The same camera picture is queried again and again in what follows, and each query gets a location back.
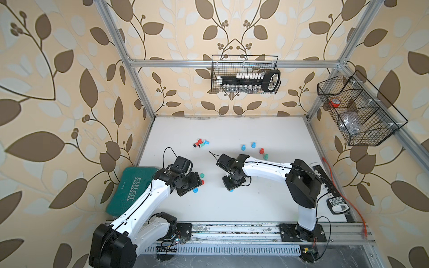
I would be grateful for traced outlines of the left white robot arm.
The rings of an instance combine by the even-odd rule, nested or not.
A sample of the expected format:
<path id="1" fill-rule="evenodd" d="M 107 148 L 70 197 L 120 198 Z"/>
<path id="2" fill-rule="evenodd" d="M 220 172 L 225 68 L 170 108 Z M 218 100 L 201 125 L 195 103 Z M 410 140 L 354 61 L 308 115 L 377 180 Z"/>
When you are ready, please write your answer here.
<path id="1" fill-rule="evenodd" d="M 147 190 L 121 216 L 94 231 L 88 263 L 93 268 L 131 268 L 139 255 L 155 242 L 165 252 L 175 251 L 189 240 L 191 230 L 182 229 L 176 217 L 155 213 L 155 209 L 174 191 L 183 196 L 202 185 L 193 163 L 177 157 L 173 164 L 156 171 Z"/>

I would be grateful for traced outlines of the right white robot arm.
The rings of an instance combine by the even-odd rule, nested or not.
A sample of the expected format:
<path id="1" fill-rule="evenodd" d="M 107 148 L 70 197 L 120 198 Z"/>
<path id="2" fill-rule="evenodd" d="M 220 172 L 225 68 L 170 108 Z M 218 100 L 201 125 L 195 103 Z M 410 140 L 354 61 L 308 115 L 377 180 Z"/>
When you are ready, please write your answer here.
<path id="1" fill-rule="evenodd" d="M 254 177 L 285 183 L 292 199 L 298 204 L 298 227 L 312 232 L 317 223 L 317 198 L 321 191 L 321 177 L 303 160 L 292 163 L 274 163 L 240 154 L 233 158 L 222 154 L 216 165 L 227 172 L 222 180 L 227 190 L 243 186 Z"/>

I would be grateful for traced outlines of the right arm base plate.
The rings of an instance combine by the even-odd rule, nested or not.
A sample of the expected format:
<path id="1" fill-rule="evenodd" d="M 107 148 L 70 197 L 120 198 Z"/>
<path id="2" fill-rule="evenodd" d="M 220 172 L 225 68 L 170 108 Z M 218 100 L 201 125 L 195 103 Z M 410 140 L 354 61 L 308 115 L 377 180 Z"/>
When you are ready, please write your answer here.
<path id="1" fill-rule="evenodd" d="M 320 224 L 317 224 L 313 231 L 306 230 L 297 223 L 281 223 L 278 227 L 282 242 L 327 242 L 324 229 Z"/>

